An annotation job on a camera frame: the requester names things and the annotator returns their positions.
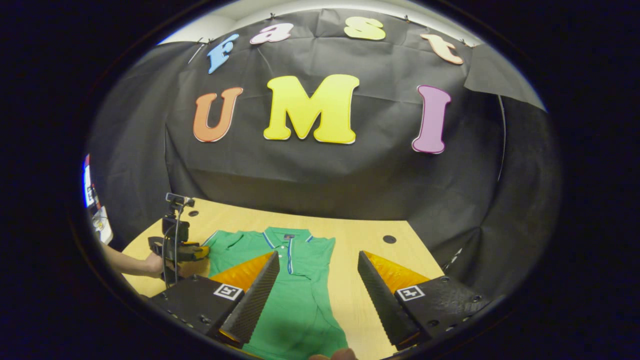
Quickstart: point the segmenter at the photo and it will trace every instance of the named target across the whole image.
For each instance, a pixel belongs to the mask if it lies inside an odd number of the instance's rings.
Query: screw
[[[204,315],[200,315],[200,321],[201,321],[202,323],[207,324],[207,325],[209,325],[209,324],[211,323],[211,319],[210,319],[210,318],[208,318],[208,317],[206,317],[206,316],[204,316]]]

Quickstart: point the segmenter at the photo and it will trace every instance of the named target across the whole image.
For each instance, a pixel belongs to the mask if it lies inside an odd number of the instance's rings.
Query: wall
[[[417,24],[441,31],[457,39],[464,39],[470,45],[484,43],[480,38],[472,35],[462,26],[437,13],[406,0],[240,0],[212,11],[192,24],[182,28],[172,36],[163,40],[161,44],[174,41],[198,41],[219,37],[229,31],[242,28],[254,22],[268,19],[270,13],[282,15],[285,13],[312,10],[320,8],[349,8],[386,13],[391,16],[404,18]]]
[[[160,44],[178,41],[198,41],[201,38],[201,41],[206,42],[230,31],[235,23],[234,19],[211,12],[174,32],[171,36],[161,41]]]

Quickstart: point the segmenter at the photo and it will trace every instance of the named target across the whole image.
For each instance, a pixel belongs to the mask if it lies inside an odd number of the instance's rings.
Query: shirt collar
[[[313,236],[306,229],[286,229],[283,227],[268,227],[262,235],[267,244],[274,249],[275,247],[288,244],[289,240],[310,241]],[[293,235],[292,238],[285,238],[287,235]]]

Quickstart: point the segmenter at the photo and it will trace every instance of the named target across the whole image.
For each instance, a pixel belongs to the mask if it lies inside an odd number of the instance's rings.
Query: finger
[[[331,360],[357,360],[356,354],[350,348],[337,350],[331,356]]]

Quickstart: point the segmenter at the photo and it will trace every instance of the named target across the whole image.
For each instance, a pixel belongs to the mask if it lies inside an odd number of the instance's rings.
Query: hand
[[[147,256],[144,260],[145,268],[146,268],[146,276],[160,278],[160,274],[164,271],[162,264],[162,257],[156,255],[156,253],[152,252]],[[167,266],[173,270],[173,261],[166,260]],[[182,276],[182,269],[178,266],[178,275]]]
[[[324,355],[313,355],[309,358],[309,360],[358,360],[356,358],[356,354],[350,348],[342,348],[340,350],[336,350],[331,359]]]

